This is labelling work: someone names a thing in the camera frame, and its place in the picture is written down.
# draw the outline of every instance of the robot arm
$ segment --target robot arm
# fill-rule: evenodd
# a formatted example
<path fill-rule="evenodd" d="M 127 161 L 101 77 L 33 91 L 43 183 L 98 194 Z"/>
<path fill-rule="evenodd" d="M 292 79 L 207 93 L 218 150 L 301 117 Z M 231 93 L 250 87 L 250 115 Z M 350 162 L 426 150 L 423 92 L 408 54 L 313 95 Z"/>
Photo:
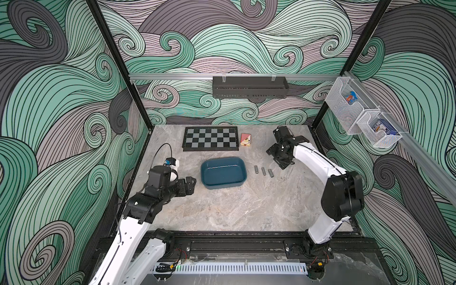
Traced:
<path fill-rule="evenodd" d="M 356 171 L 348 172 L 323 154 L 303 136 L 294 137 L 285 126 L 274 131 L 277 143 L 266 153 L 282 169 L 293 164 L 293 159 L 302 161 L 323 182 L 325 190 L 321 197 L 323 213 L 308 230 L 308 254 L 315 245 L 329 242 L 343 222 L 364 207 L 362 178 Z"/>
<path fill-rule="evenodd" d="M 324 185 L 329 177 L 333 175 L 342 175 L 347 172 L 344 168 L 338 166 L 317 151 L 310 142 L 303 142 L 295 146 L 293 149 L 293 156 L 307 165 Z"/>
<path fill-rule="evenodd" d="M 164 165 L 148 171 L 144 193 L 136 193 L 127 201 L 114 242 L 90 281 L 90 285 L 137 285 L 150 273 L 156 262 L 174 248 L 173 233 L 157 229 L 144 250 L 130 262 L 144 234 L 164 204 L 173 197 L 194 192 L 196 179 L 179 179 L 179 161 L 170 157 Z"/>

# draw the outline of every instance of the chessboard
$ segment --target chessboard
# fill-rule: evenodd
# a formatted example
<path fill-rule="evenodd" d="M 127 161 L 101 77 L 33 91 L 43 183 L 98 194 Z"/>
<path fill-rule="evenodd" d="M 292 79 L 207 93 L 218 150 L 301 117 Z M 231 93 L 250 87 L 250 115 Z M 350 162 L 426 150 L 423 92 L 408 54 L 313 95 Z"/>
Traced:
<path fill-rule="evenodd" d="M 186 127 L 183 151 L 239 150 L 238 128 Z"/>

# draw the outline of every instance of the rectangular bowl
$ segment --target rectangular bowl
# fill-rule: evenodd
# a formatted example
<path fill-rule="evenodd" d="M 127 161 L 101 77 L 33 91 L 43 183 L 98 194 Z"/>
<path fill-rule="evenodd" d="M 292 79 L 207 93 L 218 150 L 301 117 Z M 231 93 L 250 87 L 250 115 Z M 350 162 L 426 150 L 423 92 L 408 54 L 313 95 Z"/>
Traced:
<path fill-rule="evenodd" d="M 239 157 L 216 158 L 201 164 L 201 182 L 207 189 L 241 186 L 246 179 L 245 164 Z"/>

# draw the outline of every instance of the marble table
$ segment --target marble table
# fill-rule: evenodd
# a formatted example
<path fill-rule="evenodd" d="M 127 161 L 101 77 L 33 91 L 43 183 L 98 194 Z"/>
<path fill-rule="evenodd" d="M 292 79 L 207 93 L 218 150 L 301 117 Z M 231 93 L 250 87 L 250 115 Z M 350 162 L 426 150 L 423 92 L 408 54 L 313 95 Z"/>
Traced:
<path fill-rule="evenodd" d="M 163 207 L 151 229 L 165 228 L 179 231 L 303 231 L 309 228 L 323 211 L 320 204 L 324 186 L 302 162 L 285 170 L 273 161 L 266 150 L 275 143 L 272 125 L 239 125 L 241 133 L 252 135 L 251 146 L 240 146 L 239 151 L 182 151 L 185 125 L 157 125 L 135 178 L 130 197 L 147 181 L 152 157 L 163 143 L 172 146 L 173 156 L 180 161 L 179 177 L 197 179 L 195 193 L 176 197 Z M 303 135 L 314 144 L 306 125 L 291 125 L 295 136 Z M 154 165 L 169 157 L 164 146 Z M 208 190 L 201 183 L 201 164 L 209 159 L 237 156 L 247 168 L 247 180 L 240 187 Z M 270 168 L 274 177 L 267 173 Z M 340 228 L 351 231 L 348 224 Z"/>

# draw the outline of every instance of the swirl pattern wall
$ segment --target swirl pattern wall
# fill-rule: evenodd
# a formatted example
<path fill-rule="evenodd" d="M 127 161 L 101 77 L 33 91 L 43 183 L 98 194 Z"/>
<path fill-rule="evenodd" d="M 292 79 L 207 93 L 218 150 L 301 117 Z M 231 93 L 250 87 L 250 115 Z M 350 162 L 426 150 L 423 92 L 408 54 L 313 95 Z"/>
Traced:
<path fill-rule="evenodd" d="M 393 1 L 353 72 L 456 180 L 456 3 Z M 354 34 L 360 34 L 364 25 Z M 328 111 L 317 134 L 328 157 L 363 176 L 356 215 L 398 284 L 456 280 L 456 208 L 400 144 L 374 149 Z"/>
<path fill-rule="evenodd" d="M 99 0 L 131 73 L 338 74 L 377 5 L 358 2 Z M 136 81 L 154 124 L 310 124 L 331 82 L 291 83 L 276 104 L 213 99 L 210 82 Z"/>
<path fill-rule="evenodd" d="M 82 284 L 114 222 L 147 129 L 106 50 L 85 0 L 0 3 L 2 284 Z"/>

